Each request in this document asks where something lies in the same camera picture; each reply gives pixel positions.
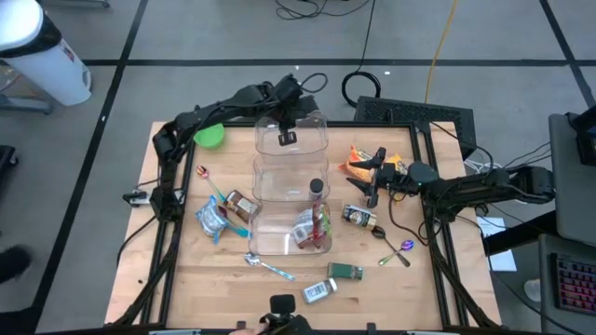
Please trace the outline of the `black box device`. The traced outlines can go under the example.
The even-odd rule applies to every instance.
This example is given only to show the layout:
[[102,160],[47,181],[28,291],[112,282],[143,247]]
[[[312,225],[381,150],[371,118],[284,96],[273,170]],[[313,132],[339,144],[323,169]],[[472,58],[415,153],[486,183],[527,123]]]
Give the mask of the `black box device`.
[[582,165],[596,167],[596,105],[583,114],[566,114],[576,132],[576,146]]

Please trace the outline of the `clear plastic organizer bin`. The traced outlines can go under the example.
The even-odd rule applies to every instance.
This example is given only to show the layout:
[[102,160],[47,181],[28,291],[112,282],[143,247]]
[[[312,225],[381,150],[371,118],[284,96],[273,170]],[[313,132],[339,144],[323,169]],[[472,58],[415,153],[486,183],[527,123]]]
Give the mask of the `clear plastic organizer bin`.
[[316,255],[332,247],[332,223],[331,235],[321,248],[311,244],[299,249],[291,235],[295,217],[318,202],[309,199],[311,180],[324,181],[324,195],[319,201],[329,205],[327,117],[321,113],[315,127],[306,127],[297,120],[292,130],[297,142],[280,146],[276,121],[262,118],[255,129],[252,195],[261,210],[250,219],[250,251],[261,256]]

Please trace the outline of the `yellow chicken ramen packet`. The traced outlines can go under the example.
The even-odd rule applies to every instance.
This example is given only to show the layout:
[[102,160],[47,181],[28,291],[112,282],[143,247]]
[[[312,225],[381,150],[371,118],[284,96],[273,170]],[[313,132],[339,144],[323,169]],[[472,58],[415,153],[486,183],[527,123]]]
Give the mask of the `yellow chicken ramen packet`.
[[[367,170],[360,167],[352,166],[352,163],[364,162],[371,160],[373,156],[368,154],[367,152],[359,149],[355,145],[350,146],[350,153],[349,157],[346,161],[340,165],[338,168],[342,170],[348,177],[360,180],[371,182],[373,177],[373,172],[371,170]],[[407,173],[407,167],[403,163],[401,156],[399,154],[394,154],[390,157],[385,159],[385,163],[393,164],[396,170],[401,174]]]

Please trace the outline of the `person's shoe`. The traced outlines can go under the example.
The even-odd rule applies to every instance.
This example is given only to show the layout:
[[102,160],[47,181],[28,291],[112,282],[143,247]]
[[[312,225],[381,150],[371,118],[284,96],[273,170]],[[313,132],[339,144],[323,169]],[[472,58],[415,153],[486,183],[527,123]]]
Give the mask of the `person's shoe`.
[[0,284],[22,275],[31,263],[31,252],[23,245],[0,251]]

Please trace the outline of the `white trash can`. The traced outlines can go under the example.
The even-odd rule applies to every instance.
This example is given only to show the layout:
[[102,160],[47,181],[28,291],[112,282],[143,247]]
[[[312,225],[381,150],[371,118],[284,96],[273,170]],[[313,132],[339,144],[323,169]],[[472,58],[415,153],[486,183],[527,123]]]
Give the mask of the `white trash can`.
[[0,60],[64,106],[91,97],[88,67],[35,0],[0,0]]

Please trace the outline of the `iridescent purple green spoon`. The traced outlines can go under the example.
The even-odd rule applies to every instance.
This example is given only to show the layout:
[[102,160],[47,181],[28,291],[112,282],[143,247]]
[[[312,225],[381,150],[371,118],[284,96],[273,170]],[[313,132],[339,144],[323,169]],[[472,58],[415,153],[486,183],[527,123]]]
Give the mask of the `iridescent purple green spoon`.
[[409,260],[402,255],[403,251],[410,251],[414,246],[414,242],[410,239],[404,240],[401,245],[400,248],[396,251],[394,251],[392,254],[385,256],[384,258],[382,258],[378,264],[380,266],[384,266],[386,265],[391,259],[393,259],[394,257],[397,257],[401,263],[405,266],[405,267],[410,267],[411,263],[409,262]]

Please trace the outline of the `white black power adapter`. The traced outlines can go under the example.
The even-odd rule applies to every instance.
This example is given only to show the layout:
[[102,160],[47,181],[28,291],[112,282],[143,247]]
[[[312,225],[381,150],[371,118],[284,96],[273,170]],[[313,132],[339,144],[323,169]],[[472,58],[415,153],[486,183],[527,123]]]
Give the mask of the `white black power adapter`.
[[138,207],[149,204],[150,195],[143,190],[134,190],[130,193],[123,194],[122,199],[132,207]]

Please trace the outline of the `green shrimp ramen packet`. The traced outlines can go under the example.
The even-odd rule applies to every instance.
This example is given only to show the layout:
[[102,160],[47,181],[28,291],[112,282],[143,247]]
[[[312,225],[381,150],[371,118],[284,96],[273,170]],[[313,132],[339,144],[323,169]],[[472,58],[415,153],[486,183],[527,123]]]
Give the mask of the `green shrimp ramen packet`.
[[321,248],[326,243],[327,238],[331,235],[330,210],[325,202],[318,201],[314,204],[312,221],[313,244],[316,248]]

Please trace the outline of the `white label seasoning jar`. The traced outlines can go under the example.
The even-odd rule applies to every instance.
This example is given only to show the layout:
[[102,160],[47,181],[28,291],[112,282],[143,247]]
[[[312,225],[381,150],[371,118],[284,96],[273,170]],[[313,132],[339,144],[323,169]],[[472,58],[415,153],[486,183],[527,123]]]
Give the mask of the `white label seasoning jar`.
[[337,284],[333,278],[328,278],[303,290],[303,298],[306,304],[322,300],[337,290]]

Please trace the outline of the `pink gold spoon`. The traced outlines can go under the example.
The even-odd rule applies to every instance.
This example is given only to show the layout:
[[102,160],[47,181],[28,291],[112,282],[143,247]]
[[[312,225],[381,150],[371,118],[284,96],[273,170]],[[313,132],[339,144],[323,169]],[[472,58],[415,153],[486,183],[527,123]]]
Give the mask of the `pink gold spoon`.
[[214,191],[214,193],[217,195],[218,199],[222,202],[225,201],[225,196],[222,194],[222,192],[218,189],[218,187],[214,184],[214,182],[212,181],[212,179],[210,178],[210,172],[209,170],[202,166],[202,165],[197,165],[196,166],[196,173],[198,175],[198,177],[204,181],[206,181],[208,183],[208,185],[211,187],[211,189]]

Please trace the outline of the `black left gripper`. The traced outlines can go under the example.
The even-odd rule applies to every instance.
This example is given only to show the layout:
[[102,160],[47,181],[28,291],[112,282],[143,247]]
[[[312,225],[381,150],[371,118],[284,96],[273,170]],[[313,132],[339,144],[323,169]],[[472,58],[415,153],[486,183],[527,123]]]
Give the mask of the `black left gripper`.
[[[296,121],[304,117],[304,110],[298,107],[282,107],[277,109],[277,122],[281,134],[278,135],[278,143],[280,146],[285,145],[285,132],[296,127]],[[289,133],[290,144],[297,142],[297,135],[295,132]]]

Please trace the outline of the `green plastic bowl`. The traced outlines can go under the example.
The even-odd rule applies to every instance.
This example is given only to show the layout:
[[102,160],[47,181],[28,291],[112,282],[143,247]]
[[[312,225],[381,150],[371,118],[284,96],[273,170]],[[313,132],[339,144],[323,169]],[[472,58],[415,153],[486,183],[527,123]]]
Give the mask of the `green plastic bowl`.
[[224,141],[225,128],[222,123],[199,130],[193,137],[196,145],[205,149],[216,149]]

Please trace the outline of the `black backlit keyboard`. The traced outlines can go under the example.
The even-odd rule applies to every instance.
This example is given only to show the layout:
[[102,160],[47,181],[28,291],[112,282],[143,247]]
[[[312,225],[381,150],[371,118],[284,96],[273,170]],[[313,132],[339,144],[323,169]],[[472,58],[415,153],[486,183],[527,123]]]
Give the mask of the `black backlit keyboard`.
[[569,312],[596,316],[596,264],[550,255],[554,303]]

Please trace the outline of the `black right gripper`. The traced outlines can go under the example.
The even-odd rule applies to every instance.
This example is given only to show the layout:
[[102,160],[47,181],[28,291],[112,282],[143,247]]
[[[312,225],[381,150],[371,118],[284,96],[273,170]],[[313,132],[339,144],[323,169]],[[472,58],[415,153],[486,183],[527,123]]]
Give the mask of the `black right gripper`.
[[375,208],[378,203],[378,188],[402,194],[413,194],[413,185],[410,176],[397,170],[394,163],[384,163],[386,148],[380,147],[375,156],[366,161],[350,162],[355,168],[375,169],[371,182],[347,178],[352,185],[362,191],[367,208]]

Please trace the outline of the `teal plastic spoon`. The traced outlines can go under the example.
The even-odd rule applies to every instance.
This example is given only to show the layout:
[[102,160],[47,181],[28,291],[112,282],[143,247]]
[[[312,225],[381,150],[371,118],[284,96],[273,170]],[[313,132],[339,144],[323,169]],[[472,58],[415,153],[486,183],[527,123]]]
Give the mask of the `teal plastic spoon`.
[[240,237],[247,238],[250,235],[250,232],[246,228],[237,225],[236,223],[234,223],[233,221],[231,221],[228,218],[227,210],[225,207],[218,206],[218,210],[219,210],[220,215],[224,219],[225,227],[227,229],[233,231],[235,234],[237,234]]

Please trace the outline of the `white paper sheet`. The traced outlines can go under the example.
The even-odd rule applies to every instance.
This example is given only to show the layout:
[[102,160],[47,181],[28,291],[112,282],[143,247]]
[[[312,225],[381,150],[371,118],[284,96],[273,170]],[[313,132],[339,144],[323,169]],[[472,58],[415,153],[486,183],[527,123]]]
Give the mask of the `white paper sheet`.
[[[481,228],[483,238],[504,232],[507,229],[502,218],[478,216],[477,224]],[[490,264],[495,272],[513,273],[517,271],[517,265],[510,249],[492,255],[490,257]]]

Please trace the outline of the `black gold label jar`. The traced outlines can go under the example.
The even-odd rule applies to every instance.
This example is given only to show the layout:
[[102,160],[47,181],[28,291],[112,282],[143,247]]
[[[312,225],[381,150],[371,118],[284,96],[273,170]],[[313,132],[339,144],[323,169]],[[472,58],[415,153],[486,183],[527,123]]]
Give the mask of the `black gold label jar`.
[[372,230],[376,226],[377,216],[367,209],[345,205],[342,212],[342,219],[359,227]]

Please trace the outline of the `gray side desk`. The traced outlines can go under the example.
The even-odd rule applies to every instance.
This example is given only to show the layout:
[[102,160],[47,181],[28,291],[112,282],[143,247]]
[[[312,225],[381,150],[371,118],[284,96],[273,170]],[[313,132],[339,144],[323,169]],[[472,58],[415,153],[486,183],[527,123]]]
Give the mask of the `gray side desk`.
[[596,167],[580,162],[576,132],[565,114],[549,116],[551,161],[556,188],[556,235],[538,238],[541,281],[541,328],[569,335],[596,335],[596,310],[590,314],[556,306],[559,286],[554,256],[590,265],[596,272]]

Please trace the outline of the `red beef ramen packet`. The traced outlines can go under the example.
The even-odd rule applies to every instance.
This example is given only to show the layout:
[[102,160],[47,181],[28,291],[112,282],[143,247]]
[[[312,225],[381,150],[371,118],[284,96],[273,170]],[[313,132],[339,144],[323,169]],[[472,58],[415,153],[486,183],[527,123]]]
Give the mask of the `red beef ramen packet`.
[[322,237],[321,225],[314,209],[300,212],[294,219],[291,235],[299,249],[306,248]]

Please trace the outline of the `blue ramen packet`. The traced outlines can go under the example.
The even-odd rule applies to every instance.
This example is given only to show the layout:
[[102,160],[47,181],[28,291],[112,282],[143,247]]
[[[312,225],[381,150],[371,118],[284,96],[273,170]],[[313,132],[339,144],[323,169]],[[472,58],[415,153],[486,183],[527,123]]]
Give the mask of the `blue ramen packet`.
[[212,238],[214,245],[218,245],[221,234],[227,227],[227,218],[222,215],[214,195],[195,213],[195,217],[203,232]]

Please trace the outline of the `brown snack packet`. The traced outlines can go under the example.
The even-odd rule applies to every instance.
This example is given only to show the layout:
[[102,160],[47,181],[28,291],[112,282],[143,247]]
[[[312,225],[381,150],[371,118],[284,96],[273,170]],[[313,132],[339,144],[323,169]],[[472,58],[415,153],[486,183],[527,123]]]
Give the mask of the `brown snack packet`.
[[251,217],[257,215],[261,210],[261,206],[257,202],[250,200],[238,190],[233,190],[228,194],[224,205],[245,223],[249,223]]

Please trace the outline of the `white computer mouse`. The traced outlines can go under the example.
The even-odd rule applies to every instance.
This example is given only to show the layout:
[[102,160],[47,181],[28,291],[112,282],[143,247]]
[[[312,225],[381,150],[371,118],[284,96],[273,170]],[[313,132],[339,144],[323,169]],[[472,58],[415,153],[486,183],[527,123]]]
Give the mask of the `white computer mouse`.
[[539,278],[527,280],[522,288],[530,301],[541,302],[541,281]]

